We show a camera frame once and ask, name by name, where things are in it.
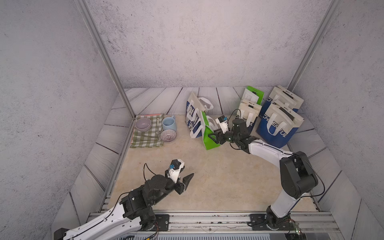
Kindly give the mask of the green white bag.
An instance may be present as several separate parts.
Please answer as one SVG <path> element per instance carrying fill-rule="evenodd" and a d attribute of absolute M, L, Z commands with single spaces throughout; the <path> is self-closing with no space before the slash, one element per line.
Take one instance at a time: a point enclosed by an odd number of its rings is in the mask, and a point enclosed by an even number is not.
<path fill-rule="evenodd" d="M 244 90 L 242 101 L 243 102 L 249 101 L 254 104 L 262 105 L 264 95 L 265 93 L 263 91 L 258 90 L 251 86 L 247 86 Z"/>
<path fill-rule="evenodd" d="M 213 140 L 209 137 L 210 134 L 213 134 L 215 130 L 219 129 L 216 121 L 212 117 L 207 116 L 205 112 L 201 112 L 199 118 L 201 119 L 202 137 L 206 150 L 211 150 L 219 147 L 220 144 L 217 144 L 215 142 L 215 135 L 212 135 L 212 137 L 214 138 Z"/>

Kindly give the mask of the blue beige takeout bag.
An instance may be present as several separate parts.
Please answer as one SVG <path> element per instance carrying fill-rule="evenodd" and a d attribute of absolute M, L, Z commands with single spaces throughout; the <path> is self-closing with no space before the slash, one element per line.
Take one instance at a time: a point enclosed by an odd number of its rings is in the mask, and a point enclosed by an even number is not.
<path fill-rule="evenodd" d="M 304 100 L 298 95 L 284 88 L 283 86 L 278 85 L 273 88 L 272 92 L 267 97 L 265 103 L 262 106 L 259 116 L 262 117 L 267 111 L 268 107 L 271 104 L 277 102 L 281 102 L 284 106 L 297 113 L 302 104 L 304 103 Z"/>

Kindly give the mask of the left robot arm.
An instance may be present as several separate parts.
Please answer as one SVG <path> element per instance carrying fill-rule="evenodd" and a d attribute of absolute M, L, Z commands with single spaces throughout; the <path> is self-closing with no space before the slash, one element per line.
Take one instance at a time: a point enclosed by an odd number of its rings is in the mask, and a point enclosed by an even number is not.
<path fill-rule="evenodd" d="M 166 176 L 155 175 L 92 221 L 72 230 L 56 230 L 54 239 L 114 240 L 128 233 L 152 230 L 157 222 L 153 206 L 173 191 L 181 195 L 193 177 L 194 174 L 190 174 L 174 182 Z"/>

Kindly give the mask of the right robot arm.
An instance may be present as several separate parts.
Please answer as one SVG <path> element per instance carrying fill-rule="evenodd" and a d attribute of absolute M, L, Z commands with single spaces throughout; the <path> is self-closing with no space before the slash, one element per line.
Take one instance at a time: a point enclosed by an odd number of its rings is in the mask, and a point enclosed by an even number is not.
<path fill-rule="evenodd" d="M 268 229 L 279 230 L 291 221 L 290 212 L 298 201 L 319 184 L 307 155 L 303 152 L 284 151 L 249 135 L 243 119 L 234 119 L 231 127 L 225 116 L 218 117 L 215 122 L 219 127 L 209 134 L 209 138 L 216 144 L 236 144 L 236 150 L 260 157 L 280 170 L 283 190 L 276 201 L 268 206 L 264 220 Z"/>

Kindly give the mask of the navy beige bag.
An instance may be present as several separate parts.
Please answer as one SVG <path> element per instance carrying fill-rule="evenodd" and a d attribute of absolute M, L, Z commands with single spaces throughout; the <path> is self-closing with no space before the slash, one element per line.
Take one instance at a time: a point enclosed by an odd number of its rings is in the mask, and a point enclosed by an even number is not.
<path fill-rule="evenodd" d="M 253 103 L 248 100 L 241 100 L 239 107 L 235 111 L 236 118 L 243 119 L 246 122 L 246 127 L 249 133 L 251 133 L 254 129 L 261 109 L 262 106 L 257 103 Z"/>

